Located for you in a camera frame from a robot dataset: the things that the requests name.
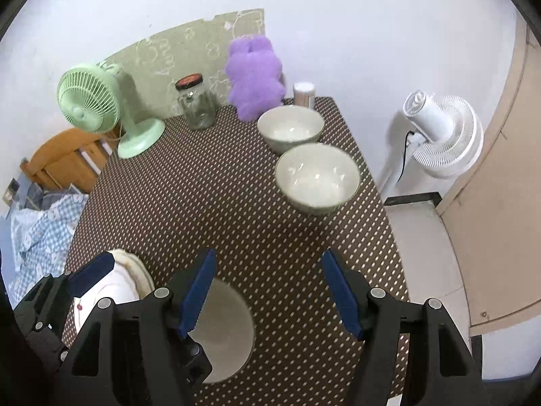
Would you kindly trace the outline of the far small ceramic bowl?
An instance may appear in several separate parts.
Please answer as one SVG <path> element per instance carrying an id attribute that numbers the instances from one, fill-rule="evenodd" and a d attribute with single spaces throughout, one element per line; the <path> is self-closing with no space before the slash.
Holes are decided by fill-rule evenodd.
<path id="1" fill-rule="evenodd" d="M 282 155 L 305 143 L 317 142 L 325 127 L 323 116 L 302 106 L 278 106 L 257 122 L 259 134 L 270 149 Z"/>

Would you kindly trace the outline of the glass jar with lid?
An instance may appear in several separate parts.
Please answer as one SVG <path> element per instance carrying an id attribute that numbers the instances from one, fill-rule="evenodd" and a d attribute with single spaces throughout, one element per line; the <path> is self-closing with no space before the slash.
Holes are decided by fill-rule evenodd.
<path id="1" fill-rule="evenodd" d="M 178 104 L 188 128 L 204 130 L 215 123 L 216 106 L 202 73 L 193 73 L 175 83 Z"/>

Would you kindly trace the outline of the toothpick container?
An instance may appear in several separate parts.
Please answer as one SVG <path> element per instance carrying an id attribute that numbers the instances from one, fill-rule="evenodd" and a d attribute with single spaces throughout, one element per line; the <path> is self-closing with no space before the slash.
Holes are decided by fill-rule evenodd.
<path id="1" fill-rule="evenodd" d="M 297 82 L 293 84 L 293 103 L 296 106 L 302 106 L 314 109 L 315 104 L 315 86 L 308 82 Z"/>

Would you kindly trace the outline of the purple plush toy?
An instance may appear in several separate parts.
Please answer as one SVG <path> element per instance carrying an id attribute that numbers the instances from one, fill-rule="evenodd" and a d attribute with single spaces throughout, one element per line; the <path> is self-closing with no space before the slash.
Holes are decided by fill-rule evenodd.
<path id="1" fill-rule="evenodd" d="M 267 37 L 233 40 L 225 71 L 231 84 L 228 102 L 235 106 L 242 122 L 257 120 L 282 104 L 286 93 L 282 63 Z"/>

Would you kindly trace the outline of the beige door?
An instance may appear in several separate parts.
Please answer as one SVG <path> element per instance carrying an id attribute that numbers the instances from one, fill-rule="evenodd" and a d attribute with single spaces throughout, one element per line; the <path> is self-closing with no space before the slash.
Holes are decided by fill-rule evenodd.
<path id="1" fill-rule="evenodd" d="M 437 208 L 460 267 L 469 332 L 540 314 L 540 45 L 518 18 L 511 67 L 474 167 Z"/>

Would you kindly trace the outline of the blue checked cat blanket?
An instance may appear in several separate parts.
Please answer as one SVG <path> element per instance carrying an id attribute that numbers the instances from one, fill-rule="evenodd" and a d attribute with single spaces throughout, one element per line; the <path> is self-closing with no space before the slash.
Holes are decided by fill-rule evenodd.
<path id="1" fill-rule="evenodd" d="M 13 306 L 40 281 L 62 275 L 72 238 L 87 194 L 56 194 L 46 210 L 16 209 L 10 235 L 15 275 L 7 281 L 7 295 Z"/>

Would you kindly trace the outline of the green patterned wall mat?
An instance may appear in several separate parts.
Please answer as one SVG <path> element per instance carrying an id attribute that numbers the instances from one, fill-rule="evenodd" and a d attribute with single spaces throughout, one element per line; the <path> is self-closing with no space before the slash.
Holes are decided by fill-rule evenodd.
<path id="1" fill-rule="evenodd" d="M 107 57 L 131 76 L 127 88 L 132 116 L 138 122 L 154 116 L 169 118 L 182 113 L 175 83 L 200 73 L 221 105 L 228 101 L 230 81 L 225 73 L 230 42 L 265 33 L 262 8 L 198 19 L 173 27 Z"/>

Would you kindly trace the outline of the large grey-green bowl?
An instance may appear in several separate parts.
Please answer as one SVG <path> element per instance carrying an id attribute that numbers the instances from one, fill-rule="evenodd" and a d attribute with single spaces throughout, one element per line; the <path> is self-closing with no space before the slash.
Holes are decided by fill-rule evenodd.
<path id="1" fill-rule="evenodd" d="M 212 365 L 204 384 L 231 379 L 247 365 L 254 348 L 256 331 L 250 307 L 237 290 L 215 278 L 189 336 Z"/>

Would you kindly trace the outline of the green desk fan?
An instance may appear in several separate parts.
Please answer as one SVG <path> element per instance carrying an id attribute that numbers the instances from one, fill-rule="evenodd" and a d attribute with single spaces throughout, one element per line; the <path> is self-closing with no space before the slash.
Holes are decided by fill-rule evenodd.
<path id="1" fill-rule="evenodd" d="M 119 64 L 103 62 L 66 71 L 59 80 L 56 97 L 62 115 L 76 128 L 97 134 L 110 132 L 116 126 L 123 128 L 117 145 L 121 159 L 149 150 L 165 131 L 161 119 L 134 119 L 137 90 Z"/>

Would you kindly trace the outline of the white plate red pattern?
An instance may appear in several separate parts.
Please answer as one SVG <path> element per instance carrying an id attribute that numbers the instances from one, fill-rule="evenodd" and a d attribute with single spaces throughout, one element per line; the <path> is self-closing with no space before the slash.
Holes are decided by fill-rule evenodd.
<path id="1" fill-rule="evenodd" d="M 94 305 L 103 298 L 108 298 L 116 304 L 138 301 L 138 298 L 130 293 L 126 283 L 123 282 L 120 275 L 114 273 L 113 269 L 84 296 L 74 299 L 73 317 L 76 333 L 81 331 L 86 319 L 94 309 Z"/>

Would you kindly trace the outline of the near small ceramic bowl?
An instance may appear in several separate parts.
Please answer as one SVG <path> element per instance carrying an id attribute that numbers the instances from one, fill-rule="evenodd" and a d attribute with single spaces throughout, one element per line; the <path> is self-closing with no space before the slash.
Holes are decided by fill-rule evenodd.
<path id="1" fill-rule="evenodd" d="M 358 193 L 358 164 L 345 151 L 308 143 L 288 150 L 278 159 L 274 178 L 295 209 L 312 216 L 336 212 Z"/>

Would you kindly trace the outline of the white floor fan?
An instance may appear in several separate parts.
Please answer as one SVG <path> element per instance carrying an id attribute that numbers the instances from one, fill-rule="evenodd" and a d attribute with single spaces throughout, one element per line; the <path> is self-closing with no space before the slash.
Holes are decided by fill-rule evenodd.
<path id="1" fill-rule="evenodd" d="M 450 95 L 437 101 L 417 90 L 406 97 L 403 115 L 415 128 L 406 140 L 405 162 L 414 159 L 428 175 L 449 180 L 479 159 L 484 130 L 465 99 Z"/>

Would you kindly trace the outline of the yellow floral plate top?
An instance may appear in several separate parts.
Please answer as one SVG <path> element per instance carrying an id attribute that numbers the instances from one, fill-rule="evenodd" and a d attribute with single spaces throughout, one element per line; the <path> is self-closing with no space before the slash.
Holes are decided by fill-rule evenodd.
<path id="1" fill-rule="evenodd" d="M 120 275 L 133 296 L 142 300 L 155 289 L 151 275 L 138 256 L 120 248 L 111 249 L 110 253 L 115 260 L 114 273 Z"/>

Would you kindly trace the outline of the wooden bed headboard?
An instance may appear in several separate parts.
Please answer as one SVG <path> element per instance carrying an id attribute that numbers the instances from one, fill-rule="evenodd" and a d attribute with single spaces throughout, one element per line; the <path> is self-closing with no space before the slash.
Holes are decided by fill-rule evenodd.
<path id="1" fill-rule="evenodd" d="M 120 125 L 104 134 L 70 128 L 41 145 L 30 159 L 23 159 L 19 168 L 44 189 L 74 185 L 88 194 L 110 157 L 107 149 L 114 152 L 122 135 Z"/>

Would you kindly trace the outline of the small ceramic bowl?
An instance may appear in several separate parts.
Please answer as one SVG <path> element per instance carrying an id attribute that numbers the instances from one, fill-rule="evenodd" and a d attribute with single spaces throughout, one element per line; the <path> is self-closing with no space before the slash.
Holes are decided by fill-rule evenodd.
<path id="1" fill-rule="evenodd" d="M 358 164 L 345 151 L 308 143 L 288 150 L 278 159 L 274 178 L 295 209 L 312 216 L 336 212 L 358 193 Z"/>
<path id="2" fill-rule="evenodd" d="M 259 134 L 270 149 L 282 155 L 305 143 L 317 142 L 325 127 L 323 116 L 302 106 L 278 106 L 257 122 Z"/>

